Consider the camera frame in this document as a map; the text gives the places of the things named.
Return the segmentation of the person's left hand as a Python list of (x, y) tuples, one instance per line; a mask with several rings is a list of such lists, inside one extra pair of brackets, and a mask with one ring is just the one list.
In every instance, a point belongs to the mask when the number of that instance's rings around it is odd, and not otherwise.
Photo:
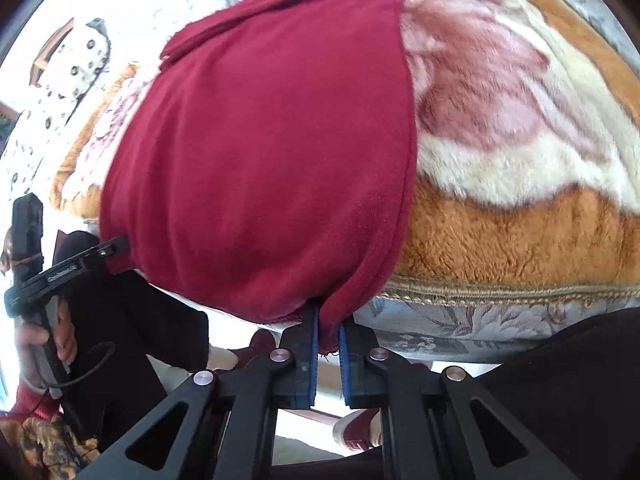
[(34, 391), (43, 390), (47, 382), (53, 382), (53, 379), (44, 379), (40, 373), (35, 355), (38, 348), (53, 339), (58, 358), (63, 363), (70, 365), (77, 356), (75, 327), (70, 318), (70, 307), (64, 298), (58, 300), (58, 314), (56, 316), (58, 322), (56, 322), (53, 333), (30, 323), (22, 323), (17, 326), (15, 331), (15, 344), (20, 360), (21, 375)]

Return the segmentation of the red sleeve forearm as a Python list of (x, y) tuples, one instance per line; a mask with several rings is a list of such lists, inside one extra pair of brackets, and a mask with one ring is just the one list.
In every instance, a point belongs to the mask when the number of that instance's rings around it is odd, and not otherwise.
[(20, 422), (35, 417), (50, 422), (58, 414), (60, 414), (60, 404), (51, 398), (48, 389), (34, 389), (27, 382), (21, 380), (17, 387), (13, 408), (9, 411), (2, 411), (1, 417)]

